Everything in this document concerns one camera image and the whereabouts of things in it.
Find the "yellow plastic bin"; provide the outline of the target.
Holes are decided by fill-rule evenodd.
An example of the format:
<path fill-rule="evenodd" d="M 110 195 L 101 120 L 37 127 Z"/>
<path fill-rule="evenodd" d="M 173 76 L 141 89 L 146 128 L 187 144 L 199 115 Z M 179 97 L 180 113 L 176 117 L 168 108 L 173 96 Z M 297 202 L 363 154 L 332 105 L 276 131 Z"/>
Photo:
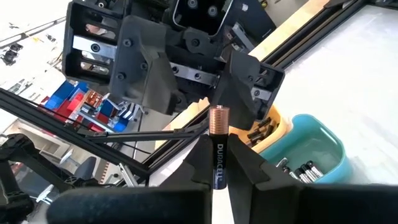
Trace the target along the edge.
<path fill-rule="evenodd" d="M 268 117 L 271 117 L 271 119 L 272 119 L 270 124 L 274 125 L 274 130 L 269 137 L 264 138 L 262 142 L 260 142 L 259 144 L 256 144 L 255 146 L 251 146 L 250 140 L 248 139 L 247 135 L 254 132 L 257 129 L 260 129 L 265 134 L 267 131 L 268 125 L 270 125 L 270 124 L 259 128 L 257 126 L 259 121 L 256 121 L 249 131 L 230 126 L 229 133 L 237 134 L 239 136 L 240 140 L 242 140 L 242 142 L 247 144 L 253 151 L 256 151 L 257 153 L 261 153 L 262 151 L 266 150 L 269 146 L 274 144 L 282 136 L 284 136 L 291 130 L 290 122 L 287 121 L 282 116 L 280 111 L 274 105 L 271 106 L 267 116 L 265 116 L 264 119 L 266 119 Z"/>

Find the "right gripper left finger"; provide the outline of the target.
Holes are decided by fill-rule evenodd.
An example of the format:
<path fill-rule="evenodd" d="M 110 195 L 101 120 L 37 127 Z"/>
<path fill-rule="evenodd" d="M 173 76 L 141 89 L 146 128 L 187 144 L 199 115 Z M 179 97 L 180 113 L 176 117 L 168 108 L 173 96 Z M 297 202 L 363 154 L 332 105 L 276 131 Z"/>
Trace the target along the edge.
<path fill-rule="evenodd" d="M 69 190 L 47 210 L 48 224 L 211 224 L 213 143 L 199 137 L 157 187 Z"/>

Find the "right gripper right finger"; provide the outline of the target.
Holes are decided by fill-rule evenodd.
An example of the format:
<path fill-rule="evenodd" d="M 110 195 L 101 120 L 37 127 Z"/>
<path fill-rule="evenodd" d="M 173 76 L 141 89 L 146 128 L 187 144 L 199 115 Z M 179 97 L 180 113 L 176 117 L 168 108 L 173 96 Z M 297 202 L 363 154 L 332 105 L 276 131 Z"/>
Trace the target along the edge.
<path fill-rule="evenodd" d="M 230 134 L 234 224 L 398 224 L 398 186 L 304 184 Z"/>

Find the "shelf with coloured bins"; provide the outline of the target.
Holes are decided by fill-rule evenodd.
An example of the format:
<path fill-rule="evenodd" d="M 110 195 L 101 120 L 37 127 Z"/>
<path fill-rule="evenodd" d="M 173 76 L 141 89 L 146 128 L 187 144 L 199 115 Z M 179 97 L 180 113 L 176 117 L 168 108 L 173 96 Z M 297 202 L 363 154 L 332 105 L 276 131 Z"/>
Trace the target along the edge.
<path fill-rule="evenodd" d="M 140 114 L 148 114 L 140 105 L 116 103 L 109 93 L 101 95 L 83 82 L 63 82 L 40 104 L 58 120 L 94 132 L 121 133 L 128 124 L 138 121 Z"/>

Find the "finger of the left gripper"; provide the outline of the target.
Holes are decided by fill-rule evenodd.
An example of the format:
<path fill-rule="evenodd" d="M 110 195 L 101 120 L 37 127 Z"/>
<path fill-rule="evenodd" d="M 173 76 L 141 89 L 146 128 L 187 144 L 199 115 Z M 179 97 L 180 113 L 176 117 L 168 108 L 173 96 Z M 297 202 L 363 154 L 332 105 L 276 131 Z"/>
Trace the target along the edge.
<path fill-rule="evenodd" d="M 137 16 L 123 19 L 110 90 L 162 114 L 173 114 L 177 81 L 165 53 L 166 26 Z"/>
<path fill-rule="evenodd" d="M 213 104 L 229 108 L 229 124 L 249 130 L 256 119 L 251 90 L 257 78 L 260 62 L 242 52 L 231 52 L 213 92 Z"/>

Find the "green plastic bin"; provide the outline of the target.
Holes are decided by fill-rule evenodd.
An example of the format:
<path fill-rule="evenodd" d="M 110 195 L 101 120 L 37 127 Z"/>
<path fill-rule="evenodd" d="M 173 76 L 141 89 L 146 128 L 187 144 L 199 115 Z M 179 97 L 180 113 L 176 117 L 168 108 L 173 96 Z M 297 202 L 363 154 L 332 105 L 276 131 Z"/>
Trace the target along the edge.
<path fill-rule="evenodd" d="M 293 128 L 285 136 L 262 151 L 260 155 L 276 165 L 283 157 L 292 172 L 302 164 L 313 161 L 323 173 L 317 183 L 347 182 L 352 176 L 352 166 L 342 141 L 323 123 L 309 114 L 293 118 Z"/>

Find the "silver battery with red print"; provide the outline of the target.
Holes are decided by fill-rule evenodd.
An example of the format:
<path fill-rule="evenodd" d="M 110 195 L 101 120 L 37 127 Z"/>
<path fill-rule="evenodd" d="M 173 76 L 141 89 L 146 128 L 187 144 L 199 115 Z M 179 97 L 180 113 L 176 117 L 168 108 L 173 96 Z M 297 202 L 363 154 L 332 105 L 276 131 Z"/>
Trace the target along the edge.
<path fill-rule="evenodd" d="M 290 175 L 293 179 L 301 181 L 299 177 L 296 176 L 296 174 L 294 172 L 292 172 L 288 167 L 285 167 L 282 169 L 284 171 L 284 173 Z"/>

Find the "grey office chair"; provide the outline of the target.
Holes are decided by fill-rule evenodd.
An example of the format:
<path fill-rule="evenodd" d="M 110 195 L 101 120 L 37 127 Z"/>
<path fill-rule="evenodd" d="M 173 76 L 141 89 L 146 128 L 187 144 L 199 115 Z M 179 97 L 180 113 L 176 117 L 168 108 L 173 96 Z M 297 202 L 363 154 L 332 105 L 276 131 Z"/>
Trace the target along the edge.
<path fill-rule="evenodd" d="M 67 175 L 65 183 L 73 187 L 99 186 L 100 183 L 93 176 L 96 158 L 90 156 L 82 163 L 79 163 L 72 158 L 72 154 L 73 149 L 67 151 L 65 155 L 61 157 L 58 164 L 59 168 L 61 168 L 61 170 L 63 170 Z M 67 162 L 71 162 L 73 165 L 75 165 L 76 169 L 74 173 L 71 173 L 69 170 L 63 168 L 63 165 Z"/>

